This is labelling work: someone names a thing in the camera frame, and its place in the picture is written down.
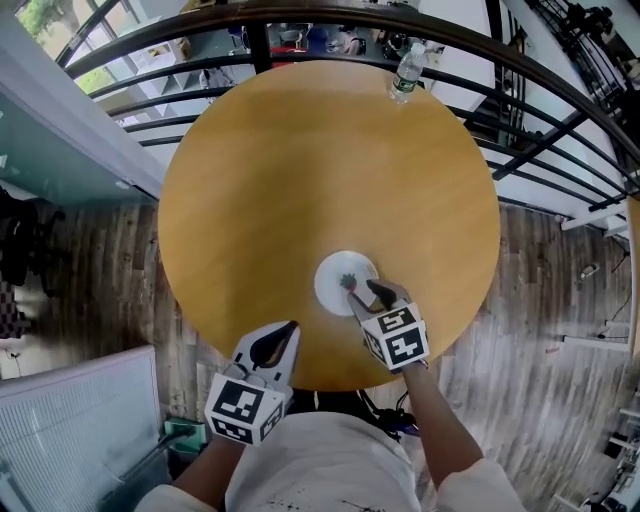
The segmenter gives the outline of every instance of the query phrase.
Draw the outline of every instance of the white plate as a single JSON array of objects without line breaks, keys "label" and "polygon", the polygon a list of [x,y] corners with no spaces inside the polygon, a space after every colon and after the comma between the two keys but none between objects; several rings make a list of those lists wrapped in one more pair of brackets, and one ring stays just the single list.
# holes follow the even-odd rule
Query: white plate
[{"label": "white plate", "polygon": [[366,256],[354,251],[338,251],[327,256],[313,280],[313,287],[320,304],[329,312],[339,316],[353,316],[347,302],[347,290],[340,285],[343,276],[352,274],[356,279],[355,294],[367,306],[376,296],[369,290],[367,279],[378,279],[378,271]]}]

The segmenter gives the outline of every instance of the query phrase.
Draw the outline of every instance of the tree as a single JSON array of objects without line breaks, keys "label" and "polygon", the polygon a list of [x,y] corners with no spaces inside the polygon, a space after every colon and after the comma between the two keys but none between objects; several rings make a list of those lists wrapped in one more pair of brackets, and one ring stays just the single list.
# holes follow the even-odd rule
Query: tree
[{"label": "tree", "polygon": [[73,0],[31,0],[18,13],[18,19],[34,39],[56,21],[64,23],[74,35],[80,28]]}]

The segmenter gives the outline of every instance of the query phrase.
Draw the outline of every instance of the black metal railing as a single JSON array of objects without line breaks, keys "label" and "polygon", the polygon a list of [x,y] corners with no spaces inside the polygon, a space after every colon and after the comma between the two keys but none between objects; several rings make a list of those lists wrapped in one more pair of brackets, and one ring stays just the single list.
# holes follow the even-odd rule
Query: black metal railing
[{"label": "black metal railing", "polygon": [[[511,15],[511,12],[508,13],[509,16],[509,46],[515,48],[518,52],[524,55],[524,46],[526,33],[524,29],[518,24],[518,21]],[[526,79],[519,75],[518,73],[511,73],[511,88],[509,90],[512,98],[517,98],[519,100],[525,100],[526,94]],[[509,120],[507,121],[510,126],[517,128],[518,130],[522,130],[524,127],[524,111],[520,108],[514,107],[510,105],[508,108]],[[518,142],[516,135],[507,134],[505,145],[508,147],[512,147],[514,144]]]},{"label": "black metal railing", "polygon": [[[337,0],[307,1],[304,3],[294,0],[281,0],[277,5],[257,0],[245,4],[208,6],[140,28],[78,59],[68,65],[65,70],[70,77],[77,78],[116,58],[151,45],[201,32],[237,28],[240,26],[244,27],[246,31],[248,46],[251,48],[250,53],[207,58],[177,64],[106,86],[93,92],[90,96],[92,98],[99,98],[116,89],[146,80],[200,70],[205,67],[229,66],[233,64],[253,64],[256,73],[269,70],[276,63],[319,59],[357,62],[378,66],[387,70],[395,70],[397,66],[397,62],[384,58],[367,57],[366,55],[351,56],[340,53],[311,55],[298,52],[271,53],[266,24],[294,22],[352,24],[358,27],[370,27],[402,33],[407,36],[427,39],[446,46],[455,47],[511,70],[514,74],[536,83],[575,108],[575,112],[566,119],[558,120],[549,113],[527,104],[522,98],[516,95],[505,94],[503,91],[453,74],[425,68],[423,70],[423,77],[426,79],[444,82],[494,98],[498,102],[511,105],[512,109],[530,114],[551,126],[551,129],[546,134],[539,136],[524,131],[521,125],[512,126],[500,119],[449,106],[451,111],[460,118],[472,119],[480,124],[489,126],[493,125],[497,129],[504,130],[517,139],[527,142],[527,145],[518,150],[505,144],[476,138],[476,142],[481,148],[509,157],[509,160],[505,163],[487,162],[489,167],[494,169],[493,177],[495,180],[503,179],[509,175],[526,179],[584,201],[592,211],[620,202],[640,190],[639,183],[631,174],[640,163],[640,149],[634,145],[600,106],[584,96],[565,80],[553,74],[538,62],[522,55],[522,53],[516,49],[510,48],[507,45],[459,25],[419,14],[417,11],[410,9],[363,4],[360,2],[349,3]],[[108,113],[112,116],[121,116],[128,112],[140,111],[141,109],[161,103],[218,96],[224,94],[227,90],[228,88],[223,87],[166,95],[150,100],[134,102],[124,107],[113,109]],[[127,127],[126,130],[128,132],[142,132],[151,128],[188,124],[193,122],[196,117],[197,116],[182,116],[161,119],[130,126]],[[626,155],[625,163],[619,163],[596,144],[575,131],[576,128],[587,120],[592,121],[600,127],[611,140],[624,151]],[[556,146],[555,144],[565,136],[573,138],[589,151],[598,155],[613,167],[615,172],[611,173],[609,169],[596,168],[589,165],[575,155]],[[160,137],[141,141],[141,144],[143,146],[153,146],[177,143],[180,140],[180,136]],[[539,155],[545,151],[551,152],[567,162],[579,166],[591,175],[593,179],[583,180],[580,177],[574,176],[566,169],[550,165],[538,158]],[[633,163],[630,169],[626,166],[627,162]],[[531,164],[547,171],[553,176],[558,177],[559,180],[558,182],[550,181],[531,172],[526,172],[522,168],[524,164]]]}]

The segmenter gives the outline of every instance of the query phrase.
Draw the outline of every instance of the black and white marker cube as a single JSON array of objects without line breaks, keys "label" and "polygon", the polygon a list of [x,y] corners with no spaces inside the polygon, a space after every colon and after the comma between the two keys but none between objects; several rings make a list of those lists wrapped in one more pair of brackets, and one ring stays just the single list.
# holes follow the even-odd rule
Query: black and white marker cube
[{"label": "black and white marker cube", "polygon": [[361,327],[369,351],[389,370],[429,355],[425,325],[415,302],[365,320]]},{"label": "black and white marker cube", "polygon": [[279,391],[217,373],[204,412],[215,433],[258,446],[284,417],[286,400]]}]

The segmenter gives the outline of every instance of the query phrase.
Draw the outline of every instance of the wooden floor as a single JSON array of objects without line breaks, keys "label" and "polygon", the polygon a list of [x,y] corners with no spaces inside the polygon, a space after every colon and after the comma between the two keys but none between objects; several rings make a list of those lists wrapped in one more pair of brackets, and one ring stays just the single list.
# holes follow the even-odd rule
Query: wooden floor
[{"label": "wooden floor", "polygon": [[[212,375],[226,362],[171,295],[156,208],[66,213],[56,243],[72,262],[59,298],[43,297],[37,281],[18,291],[34,332],[0,345],[20,354],[17,361],[0,357],[0,374],[26,375],[152,343],[164,410],[202,420]],[[622,250],[593,229],[561,232],[552,217],[515,207],[502,207],[500,218],[500,259],[485,303],[434,367],[449,403],[486,456],[503,465],[527,510],[556,510],[553,493],[579,501],[606,487],[615,462],[601,452],[638,379],[624,354],[559,342],[563,334],[603,330],[630,294],[631,271],[627,260],[611,273]],[[590,263],[601,270],[579,282]],[[628,318],[627,304],[616,319]],[[374,397],[385,405],[402,391],[398,382]],[[405,447],[423,509],[431,510],[434,491],[419,443],[410,439]]]}]

